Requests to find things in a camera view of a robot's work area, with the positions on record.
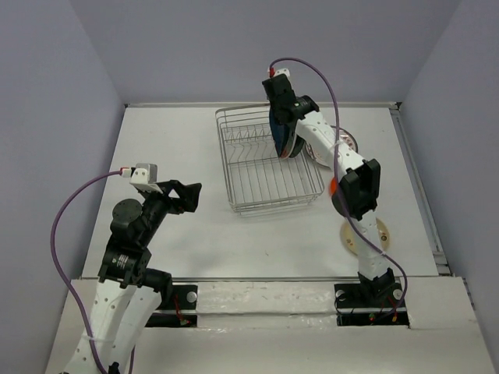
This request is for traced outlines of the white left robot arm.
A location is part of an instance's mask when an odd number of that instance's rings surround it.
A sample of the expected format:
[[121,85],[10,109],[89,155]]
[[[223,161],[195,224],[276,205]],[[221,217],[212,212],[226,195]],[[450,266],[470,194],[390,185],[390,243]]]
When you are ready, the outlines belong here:
[[186,292],[172,275],[148,266],[148,246],[169,214],[193,213],[202,185],[171,180],[137,185],[143,201],[124,199],[112,211],[111,235],[97,273],[90,311],[66,280],[83,319],[83,332],[65,373],[131,372],[136,342],[150,321],[192,327],[194,317],[182,314]]

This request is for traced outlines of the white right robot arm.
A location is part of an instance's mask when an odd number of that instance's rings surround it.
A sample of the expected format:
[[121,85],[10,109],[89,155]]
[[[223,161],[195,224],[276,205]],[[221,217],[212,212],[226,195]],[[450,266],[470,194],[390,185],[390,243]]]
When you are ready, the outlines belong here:
[[359,270],[359,296],[367,305],[383,301],[395,277],[381,248],[375,210],[380,190],[380,164],[354,151],[308,96],[296,96],[286,69],[270,72],[262,82],[270,103],[269,123],[278,157],[294,158],[306,143],[334,172],[331,201],[350,223]]

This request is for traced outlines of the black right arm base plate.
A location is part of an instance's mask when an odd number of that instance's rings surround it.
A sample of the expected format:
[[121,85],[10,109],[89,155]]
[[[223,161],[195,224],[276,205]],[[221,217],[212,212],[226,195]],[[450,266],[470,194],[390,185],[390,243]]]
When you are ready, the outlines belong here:
[[377,300],[362,296],[360,283],[340,283],[334,286],[334,308],[339,327],[351,326],[407,326],[409,316],[405,303],[398,305],[402,286]]

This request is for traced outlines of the teal round plate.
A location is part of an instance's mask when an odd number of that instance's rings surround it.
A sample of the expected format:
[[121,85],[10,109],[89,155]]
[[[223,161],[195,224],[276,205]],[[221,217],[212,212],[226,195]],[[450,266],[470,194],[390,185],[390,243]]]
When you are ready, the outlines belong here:
[[294,147],[293,147],[292,152],[290,153],[289,157],[290,158],[297,157],[301,153],[305,144],[306,144],[306,141],[303,138],[297,136]]

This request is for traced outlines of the dark blue leaf dish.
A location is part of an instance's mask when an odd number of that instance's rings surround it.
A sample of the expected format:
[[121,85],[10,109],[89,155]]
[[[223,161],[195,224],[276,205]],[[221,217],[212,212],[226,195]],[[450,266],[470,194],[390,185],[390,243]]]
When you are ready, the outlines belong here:
[[288,141],[291,137],[290,129],[286,124],[281,124],[277,120],[272,109],[269,110],[269,125],[271,129],[271,135],[274,140],[274,148],[276,150],[276,154],[279,157],[283,157],[285,155]]

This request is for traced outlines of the white plate with orange sunburst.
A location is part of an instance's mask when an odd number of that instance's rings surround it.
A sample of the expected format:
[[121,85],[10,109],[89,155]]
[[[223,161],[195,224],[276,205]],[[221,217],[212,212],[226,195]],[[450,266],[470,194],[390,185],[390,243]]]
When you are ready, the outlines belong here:
[[[355,152],[358,151],[358,143],[356,138],[347,130],[340,128],[340,138],[343,143],[347,144]],[[305,151],[312,161],[319,164],[321,167],[327,168],[328,165],[325,160],[316,152],[309,143],[305,144]]]

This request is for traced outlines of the orange round plate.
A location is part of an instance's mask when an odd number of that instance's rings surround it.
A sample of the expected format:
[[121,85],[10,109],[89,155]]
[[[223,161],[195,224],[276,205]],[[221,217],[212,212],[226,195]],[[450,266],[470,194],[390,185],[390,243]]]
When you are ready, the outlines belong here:
[[337,191],[338,191],[338,181],[336,178],[332,178],[328,187],[329,196],[331,198],[335,197]]

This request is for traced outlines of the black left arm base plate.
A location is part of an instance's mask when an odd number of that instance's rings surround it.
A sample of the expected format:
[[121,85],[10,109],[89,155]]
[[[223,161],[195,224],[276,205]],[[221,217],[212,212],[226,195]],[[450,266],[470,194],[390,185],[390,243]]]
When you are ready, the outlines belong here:
[[146,328],[197,327],[198,286],[173,284],[169,300],[162,301],[146,323]]

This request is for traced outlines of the red and teal floral plate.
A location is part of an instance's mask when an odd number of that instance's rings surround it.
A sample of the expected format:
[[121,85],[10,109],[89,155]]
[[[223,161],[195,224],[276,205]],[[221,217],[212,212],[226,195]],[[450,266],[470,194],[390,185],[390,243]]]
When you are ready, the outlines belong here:
[[277,151],[278,157],[280,159],[288,159],[292,156],[292,151],[295,148],[293,142],[282,143]]

